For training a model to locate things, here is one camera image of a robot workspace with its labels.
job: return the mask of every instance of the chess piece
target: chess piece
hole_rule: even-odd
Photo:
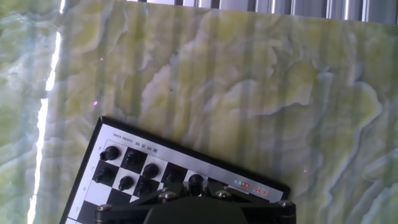
[[[101,181],[109,180],[110,178],[112,178],[112,172],[109,169],[103,169],[98,172],[94,178],[94,181],[100,183]]]
[[[150,183],[148,181],[143,181],[137,186],[138,197],[145,196],[150,193]]]
[[[136,165],[136,164],[140,163],[140,161],[141,161],[141,155],[138,152],[131,151],[127,155],[126,164],[128,166]]]
[[[130,189],[133,184],[134,184],[134,180],[129,176],[125,176],[120,180],[119,190],[123,191],[123,190]]]
[[[144,171],[142,172],[142,176],[145,178],[154,178],[159,173],[159,168],[155,164],[148,164],[145,166]]]
[[[183,182],[180,174],[175,171],[170,171],[166,177],[164,187],[167,187],[169,186],[169,184],[176,182]]]
[[[199,196],[202,191],[203,177],[199,174],[193,174],[188,180],[188,186],[192,196]]]
[[[119,156],[119,149],[114,146],[107,147],[101,154],[99,155],[99,159],[102,161],[115,160]]]

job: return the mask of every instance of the metal slat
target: metal slat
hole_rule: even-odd
[[[395,24],[397,3],[397,0],[363,0],[362,21]]]
[[[327,0],[292,0],[292,13],[295,16],[326,17]]]
[[[256,0],[221,0],[220,9],[254,12],[256,10]]]
[[[326,3],[326,18],[343,19],[345,0],[328,0]]]
[[[248,0],[238,0],[238,1],[221,0],[220,1],[220,9],[247,11]]]
[[[256,12],[290,14],[292,0],[257,0]]]
[[[211,0],[212,9],[219,9],[220,8],[220,0]]]
[[[174,5],[174,0],[147,0],[148,3],[157,3],[157,4],[171,4]]]
[[[183,6],[199,7],[199,0],[184,0]]]
[[[176,6],[182,6],[183,5],[183,0],[174,0],[174,4]]]
[[[211,0],[198,0],[198,6],[197,7],[210,8],[211,7]]]

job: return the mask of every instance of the black square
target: black square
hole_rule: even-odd
[[[116,178],[116,174],[118,174],[119,168],[112,164],[108,164],[107,162],[98,161],[97,169],[95,170],[93,180],[95,180],[95,177],[98,175],[98,173],[100,173],[104,169],[107,169],[109,171],[110,177],[105,180],[101,180],[100,183],[112,187],[114,179]]]
[[[157,191],[157,189],[159,188],[159,182],[158,182],[158,181],[152,180],[152,179],[147,179],[147,178],[145,178],[145,177],[143,177],[143,176],[140,176],[139,179],[138,179],[136,188],[134,189],[134,193],[133,193],[134,196],[139,197],[139,196],[138,196],[138,190],[139,190],[140,185],[141,185],[143,182],[146,182],[147,185],[148,185],[149,188],[150,188],[148,194]]]
[[[115,206],[128,205],[130,199],[131,195],[121,192],[120,190],[112,189],[106,203]]]
[[[94,211],[96,209],[97,205],[84,201],[77,221],[84,224],[94,224]]]
[[[187,171],[188,170],[186,168],[177,166],[169,162],[166,166],[166,169],[164,170],[164,175],[162,177],[161,182],[165,183],[167,176],[174,172],[178,174],[176,181],[182,183],[184,181],[185,176],[187,175]]]
[[[127,160],[127,156],[131,153],[134,153],[137,156],[139,156],[139,162],[137,162],[137,164],[129,166],[126,164],[126,160]],[[129,148],[127,148],[126,154],[124,155],[121,167],[126,170],[140,174],[146,159],[147,159],[147,154],[129,147]]]
[[[218,181],[218,180],[215,180],[215,179],[212,179],[212,178],[207,178],[207,181],[208,182],[220,182],[220,181]]]

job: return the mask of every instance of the black plastic frame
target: black plastic frame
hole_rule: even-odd
[[[91,139],[90,139],[90,142],[88,144],[86,153],[85,153],[85,155],[83,157],[83,160],[81,162],[81,166],[80,166],[79,171],[77,173],[77,176],[76,176],[76,179],[75,179],[75,183],[73,184],[72,190],[70,192],[70,196],[69,196],[68,202],[66,204],[65,210],[63,212],[62,218],[60,220],[60,224],[64,224],[67,221],[70,208],[71,208],[72,203],[73,203],[73,201],[75,199],[76,192],[77,192],[77,190],[79,188],[79,185],[80,185],[80,182],[81,182],[81,178],[83,177],[83,173],[84,173],[84,171],[86,169],[88,160],[89,160],[89,158],[91,156],[91,152],[93,151],[95,142],[97,140],[97,137],[98,137],[98,135],[100,133],[100,130],[101,130],[103,124],[112,126],[112,127],[116,128],[116,129],[120,129],[121,131],[125,131],[125,132],[130,133],[130,134],[139,136],[141,138],[147,139],[147,140],[152,141],[154,143],[161,144],[161,145],[163,145],[163,146],[165,146],[167,148],[176,150],[176,151],[184,153],[184,154],[186,154],[188,156],[191,156],[191,157],[194,157],[196,159],[208,162],[208,163],[213,164],[215,166],[218,166],[218,167],[220,167],[222,169],[228,170],[228,171],[233,172],[235,174],[238,174],[238,175],[241,175],[241,176],[246,177],[248,179],[254,180],[254,181],[259,182],[261,184],[264,184],[266,186],[270,186],[270,187],[272,187],[274,189],[280,190],[281,192],[283,192],[281,200],[286,200],[287,197],[289,196],[290,187],[288,187],[287,185],[285,185],[285,184],[283,184],[281,182],[278,182],[276,180],[272,180],[272,179],[270,179],[268,177],[263,177],[261,175],[258,175],[258,174],[252,173],[252,172],[249,172],[249,171],[244,170],[244,169],[242,169],[240,167],[236,167],[236,166],[233,166],[231,164],[228,164],[227,162],[220,161],[218,159],[214,159],[214,158],[212,158],[210,156],[207,156],[207,155],[204,155],[204,154],[202,154],[200,152],[197,152],[197,151],[191,150],[189,148],[183,147],[181,145],[178,145],[176,143],[164,140],[164,139],[162,139],[162,138],[160,138],[158,136],[154,136],[153,134],[149,134],[149,133],[147,133],[147,132],[145,132],[143,130],[134,128],[132,126],[128,126],[128,125],[126,125],[126,124],[124,124],[124,123],[122,123],[120,121],[115,120],[115,119],[111,119],[111,118],[108,118],[108,117],[105,117],[105,116],[101,116],[101,117],[98,118],[98,121],[97,121],[97,124],[95,126],[93,135],[91,136]]]

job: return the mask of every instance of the chessboard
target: chessboard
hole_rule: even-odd
[[[190,178],[221,182],[269,202],[287,199],[288,186],[100,117],[78,171],[61,224],[94,224],[98,205],[127,205]]]

